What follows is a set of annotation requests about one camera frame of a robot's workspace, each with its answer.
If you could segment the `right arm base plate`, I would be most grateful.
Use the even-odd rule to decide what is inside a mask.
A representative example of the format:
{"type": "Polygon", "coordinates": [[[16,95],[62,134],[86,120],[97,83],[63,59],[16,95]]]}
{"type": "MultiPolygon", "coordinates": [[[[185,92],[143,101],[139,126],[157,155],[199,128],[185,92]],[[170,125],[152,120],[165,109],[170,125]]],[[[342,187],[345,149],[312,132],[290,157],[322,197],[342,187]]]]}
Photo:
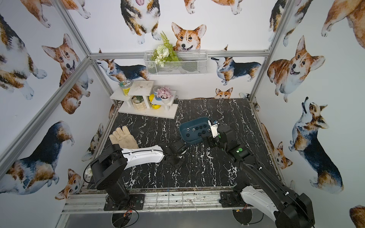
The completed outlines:
{"type": "Polygon", "coordinates": [[[219,203],[223,208],[256,209],[256,207],[244,201],[240,192],[223,191],[219,193],[219,196],[219,203]]]}

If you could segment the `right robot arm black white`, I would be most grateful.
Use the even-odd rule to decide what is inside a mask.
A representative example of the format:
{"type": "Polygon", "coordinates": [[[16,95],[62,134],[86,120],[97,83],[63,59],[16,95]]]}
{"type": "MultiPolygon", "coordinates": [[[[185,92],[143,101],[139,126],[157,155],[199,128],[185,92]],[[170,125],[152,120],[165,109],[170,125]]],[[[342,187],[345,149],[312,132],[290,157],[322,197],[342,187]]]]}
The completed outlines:
{"type": "Polygon", "coordinates": [[[207,133],[202,137],[209,146],[222,150],[232,164],[252,177],[264,191],[260,193],[252,186],[246,186],[240,191],[240,196],[245,203],[270,217],[278,228],[313,228],[315,226],[311,199],[304,193],[298,195],[262,167],[253,153],[238,144],[234,130],[229,126],[210,122],[205,123],[203,127],[207,133]]]}

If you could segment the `teal plastic storage box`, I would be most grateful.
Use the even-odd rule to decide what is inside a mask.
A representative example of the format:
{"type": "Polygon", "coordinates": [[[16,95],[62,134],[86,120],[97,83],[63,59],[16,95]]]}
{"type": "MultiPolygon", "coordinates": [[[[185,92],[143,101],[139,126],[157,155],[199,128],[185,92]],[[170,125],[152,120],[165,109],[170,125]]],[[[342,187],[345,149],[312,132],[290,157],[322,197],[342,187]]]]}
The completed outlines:
{"type": "Polygon", "coordinates": [[[187,146],[203,142],[204,138],[212,136],[208,117],[200,117],[179,126],[179,133],[187,146]]]}

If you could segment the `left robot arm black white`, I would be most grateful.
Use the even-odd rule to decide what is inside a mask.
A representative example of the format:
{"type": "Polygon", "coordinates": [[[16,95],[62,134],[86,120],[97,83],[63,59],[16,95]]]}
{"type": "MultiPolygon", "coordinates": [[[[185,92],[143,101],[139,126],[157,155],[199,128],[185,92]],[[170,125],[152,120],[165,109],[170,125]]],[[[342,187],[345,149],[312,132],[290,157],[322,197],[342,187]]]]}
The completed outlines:
{"type": "Polygon", "coordinates": [[[126,205],[130,196],[125,184],[120,180],[124,170],[161,162],[179,169],[183,165],[183,155],[186,151],[187,145],[183,140],[139,149],[126,149],[113,144],[86,166],[83,178],[97,190],[106,191],[109,196],[108,203],[126,205]]]}

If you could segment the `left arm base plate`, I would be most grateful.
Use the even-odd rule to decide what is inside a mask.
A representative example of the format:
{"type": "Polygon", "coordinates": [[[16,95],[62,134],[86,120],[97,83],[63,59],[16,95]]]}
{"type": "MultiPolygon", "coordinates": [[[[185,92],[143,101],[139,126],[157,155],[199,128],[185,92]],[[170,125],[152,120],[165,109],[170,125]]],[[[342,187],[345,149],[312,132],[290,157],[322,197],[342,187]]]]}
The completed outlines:
{"type": "Polygon", "coordinates": [[[122,203],[115,203],[109,195],[106,195],[104,211],[142,210],[145,201],[145,194],[131,194],[129,196],[129,200],[122,203]]]}

